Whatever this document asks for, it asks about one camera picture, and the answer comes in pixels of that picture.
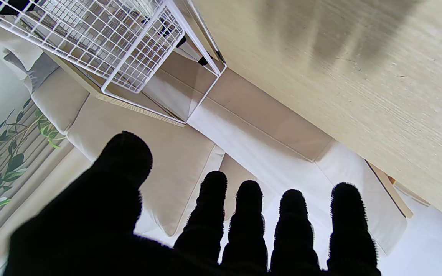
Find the wooden tabletop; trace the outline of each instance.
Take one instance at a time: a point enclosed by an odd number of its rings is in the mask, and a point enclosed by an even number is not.
[[[232,70],[442,211],[441,0],[194,3]]]

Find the finger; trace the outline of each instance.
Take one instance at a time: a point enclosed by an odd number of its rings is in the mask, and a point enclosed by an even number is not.
[[[312,224],[308,221],[307,204],[300,191],[288,190],[282,196],[274,238],[270,271],[276,274],[320,272],[318,256],[313,250]]]
[[[106,145],[97,161],[52,200],[38,215],[41,225],[62,236],[94,232],[132,232],[141,213],[138,188],[151,171],[153,158],[146,143],[122,132]],[[120,205],[112,208],[106,199]],[[105,202],[86,204],[87,199]],[[96,227],[103,218],[114,223]]]
[[[338,275],[379,275],[376,248],[358,189],[348,183],[338,184],[332,191],[331,211],[328,269]]]
[[[91,168],[127,178],[137,189],[148,177],[153,156],[146,143],[133,133],[115,135]]]
[[[238,189],[221,265],[241,273],[267,271],[262,191],[255,181],[247,180]]]
[[[200,186],[197,205],[174,249],[217,262],[221,250],[219,243],[223,237],[226,185],[226,175],[221,171],[206,175]]]

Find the gray pillow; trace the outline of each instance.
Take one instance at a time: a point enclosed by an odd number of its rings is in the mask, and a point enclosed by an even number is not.
[[[39,58],[35,61],[32,68],[30,70],[26,70],[25,66],[23,66],[23,63],[20,61],[20,59],[14,54],[9,53],[4,57],[5,61],[8,61],[12,65],[15,65],[20,70],[25,72],[28,77],[30,77],[30,80],[32,81],[32,93],[42,85],[42,83],[51,75],[57,68],[59,68],[59,65],[55,63],[52,58],[50,58],[45,53],[42,53]]]

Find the green plant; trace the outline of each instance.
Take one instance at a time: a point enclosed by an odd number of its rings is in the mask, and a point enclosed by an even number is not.
[[[0,207],[5,206],[11,200],[5,197],[4,193],[12,189],[11,185],[14,180],[17,180],[26,172],[26,168],[22,167],[25,156],[20,150],[33,129],[37,127],[54,148],[58,148],[54,143],[56,140],[64,139],[64,137],[58,138],[59,134],[56,128],[40,110],[35,112],[36,119],[31,124],[25,125],[21,122],[26,113],[25,108],[30,101],[31,99],[23,105],[23,110],[18,113],[14,121],[9,121],[14,112],[12,111],[0,124]]]
[[[42,114],[42,111],[37,109],[35,112],[35,117],[37,117],[37,127],[40,131],[40,134],[47,138],[47,142],[54,147],[54,148],[60,148],[57,146],[54,141],[57,140],[63,140],[66,138],[66,136],[62,136],[59,134],[59,131],[56,130],[56,127],[47,119],[47,117]]]

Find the wire grid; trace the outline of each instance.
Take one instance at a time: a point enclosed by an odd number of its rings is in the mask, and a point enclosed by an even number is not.
[[[165,7],[113,80],[139,93],[185,35],[179,22]]]
[[[0,15],[0,26],[106,79],[124,58],[112,82],[138,93],[185,33],[167,7],[151,18],[164,1],[30,0],[17,9],[0,0],[0,11],[4,5],[18,12]],[[151,28],[126,57],[150,20]]]

